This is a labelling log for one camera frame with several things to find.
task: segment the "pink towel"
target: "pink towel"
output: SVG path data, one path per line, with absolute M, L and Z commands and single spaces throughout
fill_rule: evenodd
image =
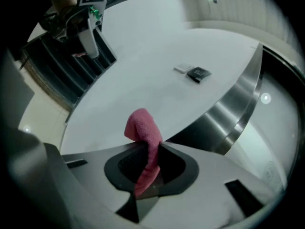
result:
M 159 128 L 153 117 L 144 108 L 134 111 L 128 118 L 125 137 L 148 144 L 148 161 L 135 186 L 136 197 L 141 195 L 156 179 L 160 172 L 158 166 L 158 146 L 162 142 Z

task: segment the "tiled floor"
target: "tiled floor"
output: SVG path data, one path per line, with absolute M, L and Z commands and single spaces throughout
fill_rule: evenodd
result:
M 20 63 L 16 62 L 16 66 L 19 68 Z M 21 119 L 19 129 L 36 135 L 41 141 L 53 144 L 60 150 L 69 113 L 54 102 L 24 68 L 20 73 L 35 94 Z

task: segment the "white tabletop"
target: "white tabletop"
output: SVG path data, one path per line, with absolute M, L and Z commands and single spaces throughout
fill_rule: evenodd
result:
M 258 42 L 240 34 L 192 29 L 146 45 L 104 74 L 72 113 L 62 154 L 106 149 L 131 142 L 124 136 L 129 115 L 146 108 L 164 140 L 209 110 L 236 82 Z M 212 75 L 197 84 L 173 70 L 181 63 Z

